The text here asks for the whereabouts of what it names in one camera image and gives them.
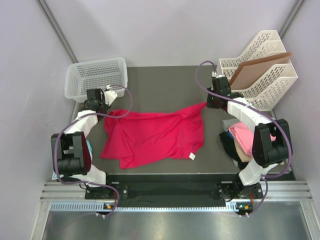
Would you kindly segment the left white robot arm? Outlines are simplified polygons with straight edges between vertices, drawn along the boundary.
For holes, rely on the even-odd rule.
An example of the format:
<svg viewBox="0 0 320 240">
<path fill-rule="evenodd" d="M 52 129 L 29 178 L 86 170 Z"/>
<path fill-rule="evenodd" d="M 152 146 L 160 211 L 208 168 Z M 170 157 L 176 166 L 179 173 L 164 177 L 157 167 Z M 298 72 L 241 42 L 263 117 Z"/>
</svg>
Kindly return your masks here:
<svg viewBox="0 0 320 240">
<path fill-rule="evenodd" d="M 117 96 L 110 86 L 105 89 L 87 90 L 86 100 L 75 118 L 76 123 L 68 127 L 59 140 L 57 133 L 50 139 L 52 156 L 54 157 L 57 152 L 57 166 L 61 180 L 85 181 L 91 187 L 96 187 L 97 194 L 105 199 L 113 194 L 114 187 L 107 182 L 107 173 L 93 165 L 93 150 L 87 136 L 103 118 L 96 113 L 106 114 Z"/>
</svg>

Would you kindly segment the red t shirt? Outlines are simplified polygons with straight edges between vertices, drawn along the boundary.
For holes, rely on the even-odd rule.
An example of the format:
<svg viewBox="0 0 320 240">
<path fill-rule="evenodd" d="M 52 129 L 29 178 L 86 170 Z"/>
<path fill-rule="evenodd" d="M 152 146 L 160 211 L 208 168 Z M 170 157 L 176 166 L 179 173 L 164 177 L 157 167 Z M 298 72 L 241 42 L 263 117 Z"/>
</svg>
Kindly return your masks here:
<svg viewBox="0 0 320 240">
<path fill-rule="evenodd" d="M 107 140 L 100 158 L 118 160 L 121 169 L 163 159 L 193 160 L 205 143 L 205 107 L 202 102 L 172 113 L 113 110 L 104 120 Z"/>
</svg>

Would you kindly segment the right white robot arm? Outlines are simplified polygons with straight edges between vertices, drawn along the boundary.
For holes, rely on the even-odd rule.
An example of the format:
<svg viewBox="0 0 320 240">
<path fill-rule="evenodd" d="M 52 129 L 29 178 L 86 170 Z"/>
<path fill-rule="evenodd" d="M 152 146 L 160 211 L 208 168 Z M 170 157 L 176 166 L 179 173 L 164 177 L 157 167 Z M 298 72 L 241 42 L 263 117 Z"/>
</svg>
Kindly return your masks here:
<svg viewBox="0 0 320 240">
<path fill-rule="evenodd" d="M 233 181 L 233 192 L 239 198 L 245 198 L 262 177 L 277 178 L 267 173 L 287 161 L 286 169 L 292 162 L 292 146 L 289 124 L 284 119 L 275 120 L 253 107 L 238 92 L 232 92 L 227 77 L 223 75 L 211 78 L 212 86 L 207 89 L 207 106 L 223 109 L 236 117 L 252 133 L 252 155 L 248 165 L 241 170 Z"/>
</svg>

